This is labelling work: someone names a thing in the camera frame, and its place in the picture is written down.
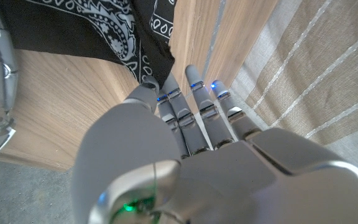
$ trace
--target beige fabric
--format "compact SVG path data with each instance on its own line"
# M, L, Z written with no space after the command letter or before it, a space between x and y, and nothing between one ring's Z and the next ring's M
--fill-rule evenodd
M268 126L330 144L358 131L358 1L303 0L293 15L255 88L242 94L246 72L232 88Z

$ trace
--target robotic arm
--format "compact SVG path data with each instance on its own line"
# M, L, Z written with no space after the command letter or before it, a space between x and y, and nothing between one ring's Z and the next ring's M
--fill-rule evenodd
M222 118L194 66L186 77L212 147L173 75L161 93L150 78L84 136L77 223L358 223L357 167L296 134L261 131L215 81Z

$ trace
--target wooden cabinet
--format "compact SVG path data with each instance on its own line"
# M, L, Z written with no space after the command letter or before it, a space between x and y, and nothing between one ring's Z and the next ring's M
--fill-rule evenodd
M172 68L185 96L185 67L195 64L207 86L230 86L277 0L182 0L170 40ZM126 67L95 58L17 50L21 69L16 133L0 161L67 170L86 130L137 86ZM192 97L191 109L197 113Z

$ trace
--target paisley pattern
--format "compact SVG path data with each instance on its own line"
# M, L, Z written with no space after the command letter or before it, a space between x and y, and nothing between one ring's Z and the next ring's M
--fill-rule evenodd
M149 66L149 60L142 48L140 38L137 36L135 19L129 0L26 1L87 19L139 83L142 83L142 80L147 75L153 75L153 70ZM157 25L156 23L155 26L152 26L152 29L154 28L153 31L160 35L163 34L168 42L173 24L164 18L161 18L161 21L165 21L164 24L169 26L163 24L163 26L160 26L161 24Z

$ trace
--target floor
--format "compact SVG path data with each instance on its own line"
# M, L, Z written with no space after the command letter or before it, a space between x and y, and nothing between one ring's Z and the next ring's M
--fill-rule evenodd
M74 223L71 172L0 162L0 223Z

